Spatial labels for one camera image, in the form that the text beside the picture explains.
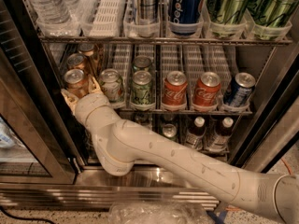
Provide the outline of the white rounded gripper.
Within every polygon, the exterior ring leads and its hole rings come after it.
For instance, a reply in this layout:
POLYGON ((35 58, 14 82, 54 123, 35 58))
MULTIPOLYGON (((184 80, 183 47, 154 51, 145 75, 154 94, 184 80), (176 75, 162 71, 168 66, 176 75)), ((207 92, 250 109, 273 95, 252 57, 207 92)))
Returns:
POLYGON ((66 104, 84 127, 104 127, 120 119, 94 76, 88 75, 89 94, 78 100, 72 92, 61 89, 66 104))

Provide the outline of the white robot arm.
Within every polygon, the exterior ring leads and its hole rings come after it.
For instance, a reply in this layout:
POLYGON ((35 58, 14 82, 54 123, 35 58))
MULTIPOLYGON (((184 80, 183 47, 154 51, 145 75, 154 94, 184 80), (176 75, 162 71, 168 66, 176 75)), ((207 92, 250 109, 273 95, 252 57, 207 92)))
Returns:
POLYGON ((297 175, 262 174, 215 160, 128 119, 122 119, 94 77, 81 98, 62 89, 76 120, 90 133, 103 168, 128 174, 136 160, 163 167, 218 200, 283 224, 299 224, 297 175))

